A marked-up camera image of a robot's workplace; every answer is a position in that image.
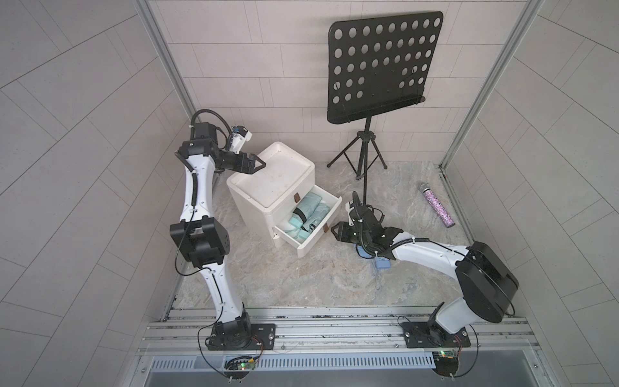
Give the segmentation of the mint green umbrella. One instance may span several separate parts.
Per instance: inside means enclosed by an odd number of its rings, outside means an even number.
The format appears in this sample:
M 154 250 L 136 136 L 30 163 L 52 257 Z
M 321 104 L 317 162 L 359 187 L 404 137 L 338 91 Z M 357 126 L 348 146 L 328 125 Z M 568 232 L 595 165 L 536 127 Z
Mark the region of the mint green umbrella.
M 307 219 L 307 221 L 299 227 L 295 240 L 299 243 L 304 243 L 314 232 L 314 230 L 318 228 L 320 222 L 324 220 L 329 212 L 329 206 L 324 203 L 319 204 L 309 219 Z
M 322 198 L 315 193 L 309 192 L 295 207 L 289 220 L 293 227 L 303 226 L 314 214 L 314 211 L 321 204 Z

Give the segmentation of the white three-drawer cabinet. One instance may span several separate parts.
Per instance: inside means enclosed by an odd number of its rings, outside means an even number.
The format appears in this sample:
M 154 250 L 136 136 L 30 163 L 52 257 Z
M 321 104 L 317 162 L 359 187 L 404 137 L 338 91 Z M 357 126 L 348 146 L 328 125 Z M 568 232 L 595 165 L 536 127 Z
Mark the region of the white three-drawer cabinet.
M 263 169 L 251 175 L 234 173 L 227 186 L 248 229 L 280 248 L 285 241 L 276 226 L 290 218 L 314 187 L 315 165 L 282 142 L 258 157 L 265 162 Z

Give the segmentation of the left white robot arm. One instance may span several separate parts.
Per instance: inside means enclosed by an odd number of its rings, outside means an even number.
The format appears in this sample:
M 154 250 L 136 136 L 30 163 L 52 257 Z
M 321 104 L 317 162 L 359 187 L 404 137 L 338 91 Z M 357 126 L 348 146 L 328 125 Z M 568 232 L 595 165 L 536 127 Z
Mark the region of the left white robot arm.
M 185 203 L 179 221 L 169 232 L 178 255 L 206 280 L 217 314 L 211 335 L 198 343 L 212 351 L 262 350 L 263 341 L 230 284 L 225 258 L 231 239 L 214 216 L 213 194 L 217 174 L 230 170 L 252 175 L 266 164 L 259 156 L 242 150 L 251 132 L 227 122 L 218 127 L 199 121 L 205 112 L 200 109 L 192 115 L 190 138 L 174 153 L 185 168 Z

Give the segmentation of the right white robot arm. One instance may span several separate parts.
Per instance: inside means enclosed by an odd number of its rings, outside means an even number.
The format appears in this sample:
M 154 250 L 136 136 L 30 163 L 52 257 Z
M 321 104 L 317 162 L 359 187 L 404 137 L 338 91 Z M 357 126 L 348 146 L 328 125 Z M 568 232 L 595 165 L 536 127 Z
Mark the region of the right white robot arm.
M 332 227 L 334 237 L 355 245 L 363 258 L 385 258 L 420 264 L 457 280 L 460 298 L 439 304 L 426 322 L 403 322 L 409 348 L 466 348 L 467 326 L 479 320 L 501 323 L 513 316 L 519 283 L 486 243 L 451 246 L 416 237 L 400 228 L 385 227 L 375 209 L 352 195 L 348 220 Z

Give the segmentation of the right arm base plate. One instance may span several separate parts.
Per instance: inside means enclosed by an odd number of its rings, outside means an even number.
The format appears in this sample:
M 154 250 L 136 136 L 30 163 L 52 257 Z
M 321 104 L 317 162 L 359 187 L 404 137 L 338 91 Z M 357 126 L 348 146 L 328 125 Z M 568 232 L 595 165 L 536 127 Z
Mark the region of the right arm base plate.
M 402 320 L 398 322 L 403 331 L 406 348 L 470 348 L 466 329 L 450 334 L 437 323 Z

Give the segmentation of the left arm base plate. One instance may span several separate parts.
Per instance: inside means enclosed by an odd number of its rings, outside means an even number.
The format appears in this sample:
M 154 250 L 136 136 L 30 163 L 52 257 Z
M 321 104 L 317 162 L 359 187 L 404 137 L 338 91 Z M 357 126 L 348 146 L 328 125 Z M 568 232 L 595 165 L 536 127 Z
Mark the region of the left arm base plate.
M 270 351 L 274 348 L 275 324 L 218 322 L 204 340 L 209 351 Z

